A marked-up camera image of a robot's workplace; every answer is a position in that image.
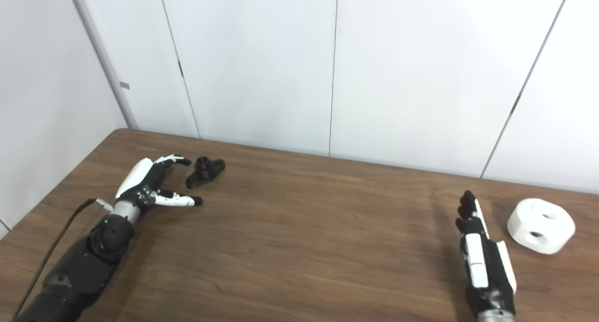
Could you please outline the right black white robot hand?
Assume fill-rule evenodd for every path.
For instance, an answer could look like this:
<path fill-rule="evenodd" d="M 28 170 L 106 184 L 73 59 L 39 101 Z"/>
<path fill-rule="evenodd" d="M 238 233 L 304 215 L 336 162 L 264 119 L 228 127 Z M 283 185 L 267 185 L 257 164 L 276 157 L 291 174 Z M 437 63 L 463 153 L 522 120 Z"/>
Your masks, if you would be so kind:
<path fill-rule="evenodd" d="M 470 191 L 460 197 L 460 253 L 468 284 L 466 300 L 478 322 L 513 322 L 517 282 L 504 241 L 493 241 L 481 205 Z"/>

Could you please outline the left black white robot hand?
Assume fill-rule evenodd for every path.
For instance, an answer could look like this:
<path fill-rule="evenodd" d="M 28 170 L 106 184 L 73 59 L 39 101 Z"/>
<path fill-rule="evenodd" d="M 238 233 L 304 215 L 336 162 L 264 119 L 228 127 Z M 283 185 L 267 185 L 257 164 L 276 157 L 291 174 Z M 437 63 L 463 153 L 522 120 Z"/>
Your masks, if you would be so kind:
<path fill-rule="evenodd" d="M 169 207 L 202 205 L 202 198 L 161 189 L 163 175 L 174 164 L 190 166 L 191 161 L 180 155 L 161 156 L 155 161 L 143 158 L 133 166 L 118 188 L 116 201 L 128 201 L 141 210 L 148 209 L 152 205 Z"/>

